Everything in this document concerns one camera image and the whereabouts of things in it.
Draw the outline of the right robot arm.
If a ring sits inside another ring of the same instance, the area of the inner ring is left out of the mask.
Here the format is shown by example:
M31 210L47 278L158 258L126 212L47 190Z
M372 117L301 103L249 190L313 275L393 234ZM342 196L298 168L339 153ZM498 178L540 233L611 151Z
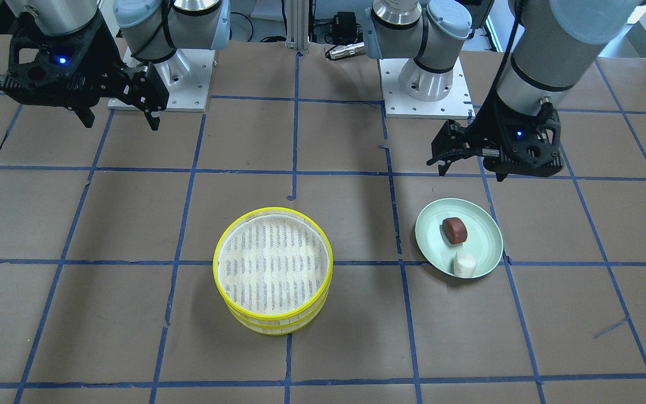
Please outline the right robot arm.
M23 105L61 107L90 128L93 107L117 99L158 130L170 94L195 70L185 49L217 51L230 39L228 1L115 1L135 66L119 54L95 1L8 1L16 30L0 92Z

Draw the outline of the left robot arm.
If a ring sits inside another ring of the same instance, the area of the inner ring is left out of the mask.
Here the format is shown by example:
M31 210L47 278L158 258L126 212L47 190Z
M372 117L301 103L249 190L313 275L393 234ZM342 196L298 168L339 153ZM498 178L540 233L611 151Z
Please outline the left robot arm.
M475 119L447 120L431 143L428 166L445 176L452 163L474 156L503 181L509 174L549 177L564 168L558 104L645 1L510 1L509 43ZM362 37L372 59L405 59L398 80L425 102L433 80L450 80L472 30L456 1L374 1Z

